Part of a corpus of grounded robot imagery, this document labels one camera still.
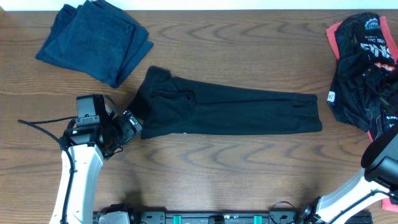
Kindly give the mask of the folded navy blue cloth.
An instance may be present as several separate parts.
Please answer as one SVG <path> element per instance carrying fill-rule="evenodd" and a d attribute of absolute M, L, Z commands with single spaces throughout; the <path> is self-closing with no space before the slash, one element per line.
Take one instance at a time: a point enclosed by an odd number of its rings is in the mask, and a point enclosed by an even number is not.
<path fill-rule="evenodd" d="M 118 88 L 153 47 L 149 32 L 106 1 L 64 5 L 36 59 Z"/>

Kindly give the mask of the black t-shirt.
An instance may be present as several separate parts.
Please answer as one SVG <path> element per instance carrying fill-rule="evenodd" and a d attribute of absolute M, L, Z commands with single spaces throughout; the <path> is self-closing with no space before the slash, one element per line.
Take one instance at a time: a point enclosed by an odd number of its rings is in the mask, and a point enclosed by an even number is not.
<path fill-rule="evenodd" d="M 198 82 L 152 66 L 128 106 L 142 139 L 172 133 L 266 135 L 322 130 L 317 96 Z"/>

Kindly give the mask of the black mounting rail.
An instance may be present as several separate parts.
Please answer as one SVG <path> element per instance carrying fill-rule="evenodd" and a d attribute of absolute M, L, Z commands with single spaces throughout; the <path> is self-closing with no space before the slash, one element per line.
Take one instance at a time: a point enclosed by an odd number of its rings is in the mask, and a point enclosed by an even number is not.
<path fill-rule="evenodd" d="M 295 223 L 293 211 L 252 213 L 165 213 L 117 211 L 97 213 L 94 224 L 290 224 Z"/>

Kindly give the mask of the black printed jersey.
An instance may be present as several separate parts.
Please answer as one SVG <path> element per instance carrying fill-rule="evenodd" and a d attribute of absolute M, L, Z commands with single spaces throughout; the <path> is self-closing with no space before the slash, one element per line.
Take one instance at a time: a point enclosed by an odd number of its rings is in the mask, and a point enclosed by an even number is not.
<path fill-rule="evenodd" d="M 397 60 L 373 12 L 353 15 L 335 32 L 340 58 L 327 103 L 341 123 L 375 140 L 397 124 Z"/>

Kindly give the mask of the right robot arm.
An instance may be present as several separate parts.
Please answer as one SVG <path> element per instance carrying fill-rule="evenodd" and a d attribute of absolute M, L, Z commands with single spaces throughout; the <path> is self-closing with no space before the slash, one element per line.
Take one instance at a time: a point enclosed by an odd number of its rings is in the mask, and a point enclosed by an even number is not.
<path fill-rule="evenodd" d="M 316 198 L 296 223 L 346 223 L 366 207 L 397 198 L 397 126 L 365 150 L 360 170 L 334 192 Z"/>

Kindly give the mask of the red cloth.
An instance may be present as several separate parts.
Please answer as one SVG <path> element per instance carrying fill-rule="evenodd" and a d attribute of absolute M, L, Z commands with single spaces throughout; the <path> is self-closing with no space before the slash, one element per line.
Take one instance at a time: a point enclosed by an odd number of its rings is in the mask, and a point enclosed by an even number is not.
<path fill-rule="evenodd" d="M 336 58 L 340 58 L 340 52 L 338 50 L 338 45 L 336 42 L 336 37 L 335 37 L 335 32 L 337 31 L 338 27 L 341 25 L 341 23 L 336 23 L 327 28 L 326 30 L 326 36 L 328 37 L 329 44 L 331 46 L 331 49 L 333 53 L 335 54 Z M 390 29 L 388 27 L 387 19 L 385 16 L 381 17 L 381 30 L 383 33 L 383 36 L 386 38 L 387 41 L 387 46 L 390 50 L 392 50 L 392 58 L 394 60 L 397 60 L 397 46 L 392 38 Z M 381 203 L 381 208 L 383 210 L 388 210 L 392 212 L 397 212 L 397 203 L 392 202 L 391 199 L 383 199 Z"/>

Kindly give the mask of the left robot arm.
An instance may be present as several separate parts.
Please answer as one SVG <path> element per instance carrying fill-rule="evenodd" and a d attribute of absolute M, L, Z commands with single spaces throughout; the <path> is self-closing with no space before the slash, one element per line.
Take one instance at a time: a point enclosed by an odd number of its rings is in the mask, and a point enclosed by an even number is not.
<path fill-rule="evenodd" d="M 131 223 L 126 209 L 94 212 L 96 185 L 105 160 L 141 130 L 141 123 L 126 110 L 113 119 L 100 122 L 100 116 L 76 119 L 75 128 L 62 136 L 62 176 L 50 223 Z"/>

